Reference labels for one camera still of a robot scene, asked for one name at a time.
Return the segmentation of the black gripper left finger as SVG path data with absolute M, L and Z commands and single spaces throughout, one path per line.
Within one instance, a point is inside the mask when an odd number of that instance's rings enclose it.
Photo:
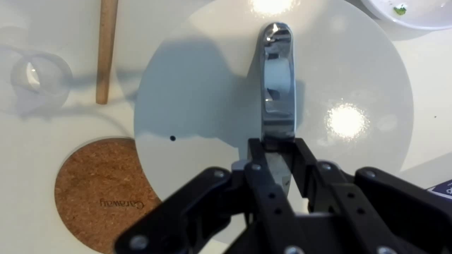
M 247 178 L 251 185 L 256 188 L 267 189 L 274 185 L 274 179 L 271 177 L 266 151 L 263 143 L 259 138 L 250 138 L 247 141 L 249 147 L 249 164 L 247 164 Z

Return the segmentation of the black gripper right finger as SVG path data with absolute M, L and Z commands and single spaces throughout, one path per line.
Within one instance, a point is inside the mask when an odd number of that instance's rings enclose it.
M 307 189 L 311 182 L 312 171 L 316 168 L 316 158 L 302 138 L 284 143 L 283 151 L 297 186 Z

